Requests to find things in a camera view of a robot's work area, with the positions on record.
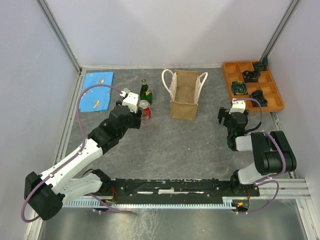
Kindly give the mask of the red soda can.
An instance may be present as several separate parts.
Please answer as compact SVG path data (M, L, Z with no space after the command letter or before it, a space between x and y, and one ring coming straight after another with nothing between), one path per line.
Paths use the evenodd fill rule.
M141 119L142 120L149 120L151 117L152 117L151 107L150 106L144 107L142 110Z

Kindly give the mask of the green glass bottle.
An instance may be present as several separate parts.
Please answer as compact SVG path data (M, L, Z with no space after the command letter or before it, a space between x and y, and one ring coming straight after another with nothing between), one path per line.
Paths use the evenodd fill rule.
M145 79L141 80L140 99L147 101L150 105L153 103L152 91Z

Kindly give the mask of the silver top soda can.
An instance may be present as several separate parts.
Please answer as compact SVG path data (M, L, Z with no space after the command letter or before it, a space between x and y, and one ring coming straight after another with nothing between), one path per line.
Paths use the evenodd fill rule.
M150 103L147 100L140 100L138 103L138 107L142 110L145 110L150 107Z

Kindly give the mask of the purple soda can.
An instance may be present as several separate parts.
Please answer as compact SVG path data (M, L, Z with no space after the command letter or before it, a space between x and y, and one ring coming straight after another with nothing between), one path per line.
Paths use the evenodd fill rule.
M129 88L123 88L121 91L125 92L126 94L129 94L131 92Z

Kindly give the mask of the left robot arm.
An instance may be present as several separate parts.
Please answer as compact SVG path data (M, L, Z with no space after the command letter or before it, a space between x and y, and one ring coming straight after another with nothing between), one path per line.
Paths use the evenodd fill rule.
M26 176L23 205L29 205L38 218L46 221L54 217L63 205L77 198L96 192L106 195L111 183L101 170L76 180L73 177L116 146L128 129L139 129L142 113L140 107L131 111L128 106L116 105L109 117L62 161L41 174L31 172Z

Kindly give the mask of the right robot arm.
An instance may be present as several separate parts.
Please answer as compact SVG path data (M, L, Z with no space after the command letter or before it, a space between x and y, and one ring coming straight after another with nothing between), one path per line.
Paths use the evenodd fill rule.
M293 172L297 160L283 131L249 132L248 110L235 111L220 107L217 122L227 128L227 145L232 151L252 152L253 163L236 170L229 189L236 196L247 191L248 185Z

